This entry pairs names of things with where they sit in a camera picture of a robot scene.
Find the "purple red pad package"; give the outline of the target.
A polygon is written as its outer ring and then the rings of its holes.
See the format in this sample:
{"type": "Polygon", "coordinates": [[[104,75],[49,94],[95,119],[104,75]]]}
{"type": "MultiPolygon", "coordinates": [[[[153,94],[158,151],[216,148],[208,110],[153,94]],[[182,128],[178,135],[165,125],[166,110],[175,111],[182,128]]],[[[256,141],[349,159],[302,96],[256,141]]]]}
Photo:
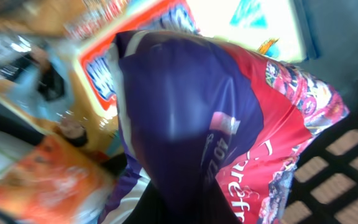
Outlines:
{"type": "Polygon", "coordinates": [[[279,223],[301,153],[349,113],[310,73],[196,35],[120,32],[105,64],[127,167],[100,223],[279,223]]]}

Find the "small orange snack packet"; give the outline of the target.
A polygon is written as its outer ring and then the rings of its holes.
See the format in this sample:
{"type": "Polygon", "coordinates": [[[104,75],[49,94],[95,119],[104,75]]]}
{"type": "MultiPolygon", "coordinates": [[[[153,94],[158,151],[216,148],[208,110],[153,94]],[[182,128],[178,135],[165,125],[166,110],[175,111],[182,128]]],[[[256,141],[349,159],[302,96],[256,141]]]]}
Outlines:
{"type": "Polygon", "coordinates": [[[0,180],[0,210],[27,223],[89,223],[113,178],[57,135],[45,136],[0,180]]]}

